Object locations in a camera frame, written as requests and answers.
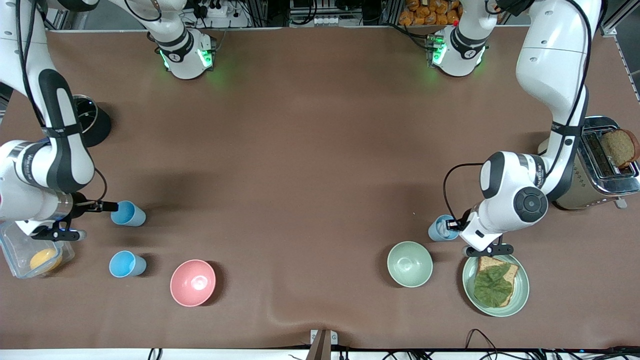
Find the plate of food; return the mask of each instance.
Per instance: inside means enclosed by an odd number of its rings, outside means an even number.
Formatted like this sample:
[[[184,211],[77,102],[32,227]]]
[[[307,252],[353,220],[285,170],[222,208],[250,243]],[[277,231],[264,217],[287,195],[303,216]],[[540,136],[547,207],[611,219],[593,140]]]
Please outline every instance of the plate of food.
[[[473,305],[491,316],[511,316],[529,298],[527,272],[511,255],[468,258],[462,269],[462,285]]]

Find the yellow lemon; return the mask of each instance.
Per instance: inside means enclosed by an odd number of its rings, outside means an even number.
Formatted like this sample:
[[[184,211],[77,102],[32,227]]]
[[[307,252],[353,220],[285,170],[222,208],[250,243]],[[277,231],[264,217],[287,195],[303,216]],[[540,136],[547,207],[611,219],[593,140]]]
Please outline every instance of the yellow lemon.
[[[35,268],[38,268],[38,266],[46,263],[48,260],[51,260],[56,255],[56,253],[56,249],[44,249],[38,251],[29,262],[31,269],[33,270]],[[56,266],[60,265],[61,262],[62,256],[58,256],[58,260],[56,260],[56,262],[49,269],[47,269],[47,271],[55,269]]]

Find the lettuce leaf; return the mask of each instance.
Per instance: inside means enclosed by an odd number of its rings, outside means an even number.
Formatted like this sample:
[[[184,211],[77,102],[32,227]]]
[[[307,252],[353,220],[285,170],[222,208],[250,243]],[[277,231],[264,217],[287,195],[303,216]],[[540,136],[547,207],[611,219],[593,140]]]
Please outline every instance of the lettuce leaf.
[[[504,274],[511,264],[489,266],[476,274],[474,296],[488,307],[499,307],[513,291],[513,285],[505,280]]]

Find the black cup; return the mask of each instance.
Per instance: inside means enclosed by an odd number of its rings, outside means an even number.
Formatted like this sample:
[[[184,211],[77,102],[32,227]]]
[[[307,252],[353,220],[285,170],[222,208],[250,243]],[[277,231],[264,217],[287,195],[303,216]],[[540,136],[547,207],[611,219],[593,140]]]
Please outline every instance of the black cup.
[[[90,97],[74,95],[74,102],[83,129],[84,146],[93,147],[103,142],[111,132],[111,117]]]

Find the bread slice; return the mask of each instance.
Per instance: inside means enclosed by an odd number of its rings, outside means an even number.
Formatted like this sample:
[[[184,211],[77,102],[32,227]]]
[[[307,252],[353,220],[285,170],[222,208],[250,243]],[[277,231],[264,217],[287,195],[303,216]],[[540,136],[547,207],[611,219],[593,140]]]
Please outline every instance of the bread slice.
[[[506,263],[507,263],[506,261],[498,260],[496,258],[481,256],[478,259],[478,270],[476,273],[488,268],[489,266],[497,266],[497,265],[502,265]],[[504,274],[502,278],[507,280],[507,282],[509,282],[512,286],[514,286],[516,274],[518,272],[519,267],[516,264],[510,264],[510,265],[511,266],[509,267],[509,270],[507,271],[506,274]],[[499,307],[505,307],[509,305],[509,301],[511,301],[511,296],[513,296],[513,291],[511,292],[511,294],[509,294],[509,297],[507,297],[507,300],[505,300]]]
[[[640,158],[640,144],[629,130],[617,129],[602,135],[602,147],[618,168],[628,167]]]

